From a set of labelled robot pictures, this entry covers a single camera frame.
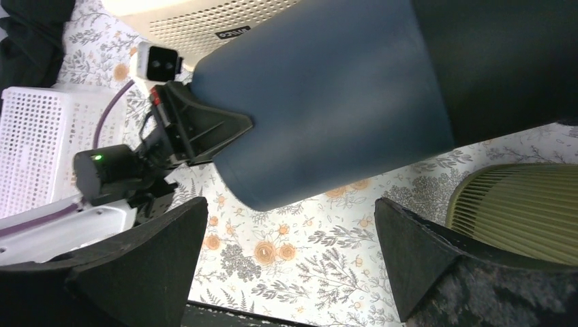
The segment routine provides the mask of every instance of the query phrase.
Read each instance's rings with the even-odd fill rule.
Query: cylindrical container
[[[454,191],[446,224],[503,250],[578,265],[578,165],[479,170]]]
[[[576,21],[576,1],[300,1],[200,60],[189,86],[251,117],[213,161],[267,211],[560,120],[578,106]]]

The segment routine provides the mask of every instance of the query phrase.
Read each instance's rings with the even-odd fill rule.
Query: table
[[[59,82],[120,89],[140,41],[99,0],[77,0]],[[125,142],[135,147],[147,97],[133,88],[127,99]],[[465,176],[516,162],[578,163],[578,127],[547,125],[466,146],[268,213],[237,201],[214,166],[179,168],[169,176],[180,183],[173,206],[204,196],[210,212],[189,299],[319,326],[400,326],[374,201],[386,196],[444,223]]]

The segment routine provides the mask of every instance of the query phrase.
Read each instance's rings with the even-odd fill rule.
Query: robotic arm
[[[154,86],[152,134],[79,153],[77,186],[144,221],[172,201],[167,173],[213,162],[267,211],[574,117],[577,18],[575,1],[301,1],[202,59],[190,84]]]

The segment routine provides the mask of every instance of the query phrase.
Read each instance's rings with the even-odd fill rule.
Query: logo
[[[243,26],[243,27],[239,27],[236,29],[230,29],[228,31],[217,32],[217,33],[215,33],[215,35],[221,40],[226,40],[226,39],[230,39],[232,37],[237,37],[237,36],[243,35],[247,31],[249,31],[250,29],[251,29],[251,27]]]

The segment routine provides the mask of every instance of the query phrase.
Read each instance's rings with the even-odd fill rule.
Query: dark blue cylinder
[[[303,0],[201,60],[190,87],[252,118],[214,162],[258,211],[455,145],[409,1]]]

